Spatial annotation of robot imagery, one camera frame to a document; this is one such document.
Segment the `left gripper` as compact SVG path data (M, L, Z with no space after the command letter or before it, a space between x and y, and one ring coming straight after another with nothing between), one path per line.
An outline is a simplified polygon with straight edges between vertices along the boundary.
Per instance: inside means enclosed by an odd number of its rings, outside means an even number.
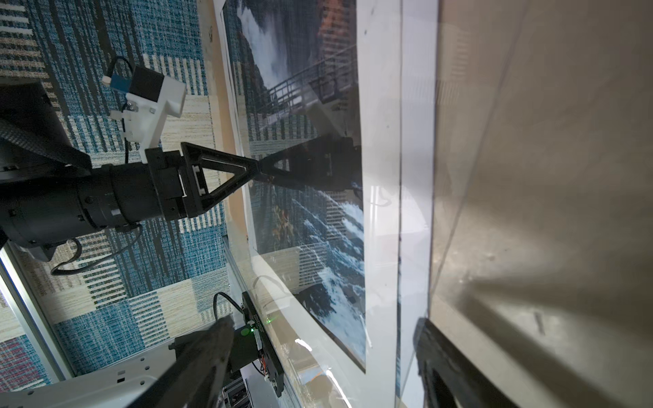
M166 221L205 214L256 175L256 160L182 143L179 151L145 150L147 167Z

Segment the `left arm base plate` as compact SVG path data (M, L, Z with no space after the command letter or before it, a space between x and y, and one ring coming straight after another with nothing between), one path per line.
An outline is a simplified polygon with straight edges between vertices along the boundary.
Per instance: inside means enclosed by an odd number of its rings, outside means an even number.
M265 331L265 324L247 292L241 294L242 304L238 305L229 295L219 292L217 297L223 297L244 318L245 325L236 328L234 343L227 365L227 377L235 379L244 367L253 368L271 384L275 397L280 399L285 390L284 369L275 351L272 341Z

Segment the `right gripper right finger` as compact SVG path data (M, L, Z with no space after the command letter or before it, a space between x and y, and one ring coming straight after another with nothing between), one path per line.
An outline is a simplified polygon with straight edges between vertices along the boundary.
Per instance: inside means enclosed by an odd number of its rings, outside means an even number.
M497 388L427 318L418 320L414 333L425 406L427 407L514 407L515 403Z

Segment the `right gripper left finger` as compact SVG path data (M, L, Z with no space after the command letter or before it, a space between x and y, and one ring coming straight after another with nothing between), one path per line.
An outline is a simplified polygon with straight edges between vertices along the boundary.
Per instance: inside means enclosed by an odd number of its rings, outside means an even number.
M185 349L132 407L219 407L234 342L234 321L224 316Z

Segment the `clear acrylic sheet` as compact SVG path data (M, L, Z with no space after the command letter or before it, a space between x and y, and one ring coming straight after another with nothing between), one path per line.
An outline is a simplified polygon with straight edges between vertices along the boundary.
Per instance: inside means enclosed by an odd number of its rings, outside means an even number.
M357 5L372 280L401 336L401 4ZM427 314L516 407L652 404L652 4L437 1Z

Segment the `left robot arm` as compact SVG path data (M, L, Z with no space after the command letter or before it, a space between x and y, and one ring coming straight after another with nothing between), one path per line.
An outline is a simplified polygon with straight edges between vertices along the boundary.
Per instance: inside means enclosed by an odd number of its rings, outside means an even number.
M183 142L146 150L146 163L93 168L66 132L42 83L1 84L1 242L44 262L73 238L130 231L154 218L195 218L259 173L253 159Z

